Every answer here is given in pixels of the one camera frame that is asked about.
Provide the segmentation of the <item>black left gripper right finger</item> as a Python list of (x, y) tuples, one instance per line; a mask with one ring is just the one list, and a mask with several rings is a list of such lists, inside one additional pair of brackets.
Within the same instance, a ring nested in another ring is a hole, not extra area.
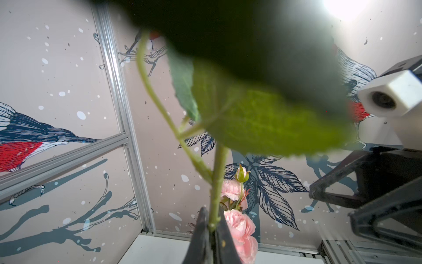
[(224, 218), (224, 210), (219, 209), (220, 221), (215, 230), (215, 263), (216, 264), (242, 264), (229, 227)]

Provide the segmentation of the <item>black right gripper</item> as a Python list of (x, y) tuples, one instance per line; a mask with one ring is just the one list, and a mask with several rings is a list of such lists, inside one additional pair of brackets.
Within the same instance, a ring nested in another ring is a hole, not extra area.
[[(388, 147), (353, 151), (311, 184), (309, 197), (356, 209), (349, 217), (359, 237), (422, 253), (421, 151)], [(390, 218), (418, 234), (378, 226)]]

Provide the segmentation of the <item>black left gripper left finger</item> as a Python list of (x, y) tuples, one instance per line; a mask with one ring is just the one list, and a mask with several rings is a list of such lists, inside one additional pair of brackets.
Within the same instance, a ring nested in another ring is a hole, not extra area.
[(187, 253), (182, 264), (210, 264), (211, 242), (208, 230), (208, 210), (202, 207), (199, 211)]

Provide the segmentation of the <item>pink carnation stem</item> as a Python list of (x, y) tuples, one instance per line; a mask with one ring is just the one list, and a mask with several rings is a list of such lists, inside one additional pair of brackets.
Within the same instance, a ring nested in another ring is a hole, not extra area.
[(230, 230), (234, 245), (243, 264), (253, 264), (258, 253), (258, 242), (253, 234), (256, 225), (244, 211), (248, 209), (250, 189), (245, 188), (249, 171), (238, 165), (233, 179), (225, 179), (220, 195), (220, 206)]

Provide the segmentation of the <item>white rose stem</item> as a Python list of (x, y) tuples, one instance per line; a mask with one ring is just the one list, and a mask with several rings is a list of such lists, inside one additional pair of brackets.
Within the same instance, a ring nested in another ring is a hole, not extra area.
[(176, 55), (174, 89), (196, 125), (216, 141), (211, 183), (215, 230), (228, 150), (290, 156), (340, 147), (349, 138), (331, 24), (322, 1), (109, 1), (141, 31), (164, 37)]

